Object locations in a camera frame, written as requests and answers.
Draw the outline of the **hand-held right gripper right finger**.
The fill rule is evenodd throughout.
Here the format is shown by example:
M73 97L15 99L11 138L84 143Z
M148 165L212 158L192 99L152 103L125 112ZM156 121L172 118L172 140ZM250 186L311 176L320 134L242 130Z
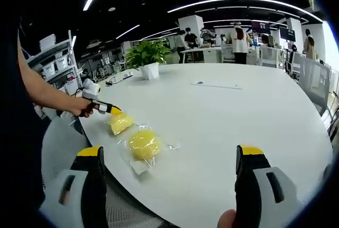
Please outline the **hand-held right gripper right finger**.
M235 194L236 227L286 227L299 212L293 181L254 146L237 146Z

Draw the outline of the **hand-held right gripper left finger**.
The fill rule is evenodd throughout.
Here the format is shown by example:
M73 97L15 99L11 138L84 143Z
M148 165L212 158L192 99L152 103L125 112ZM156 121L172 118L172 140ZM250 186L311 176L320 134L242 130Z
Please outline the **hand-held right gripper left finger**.
M39 213L52 227L108 227L106 192L103 147L85 148L47 186Z

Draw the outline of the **person's left hand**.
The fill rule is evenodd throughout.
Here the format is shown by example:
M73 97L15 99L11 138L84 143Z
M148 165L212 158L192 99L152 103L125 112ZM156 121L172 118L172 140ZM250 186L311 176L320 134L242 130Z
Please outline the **person's left hand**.
M84 99L81 97L70 98L66 111L78 117L88 118L90 115L93 114L93 109L95 107L95 104L88 99Z

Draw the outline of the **person's right hand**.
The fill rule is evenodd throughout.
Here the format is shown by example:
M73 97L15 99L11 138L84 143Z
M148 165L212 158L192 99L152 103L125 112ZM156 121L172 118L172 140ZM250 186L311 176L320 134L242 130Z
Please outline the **person's right hand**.
M236 211L234 209L229 209L225 211L219 218L217 223L217 228L234 228L234 220L236 217Z

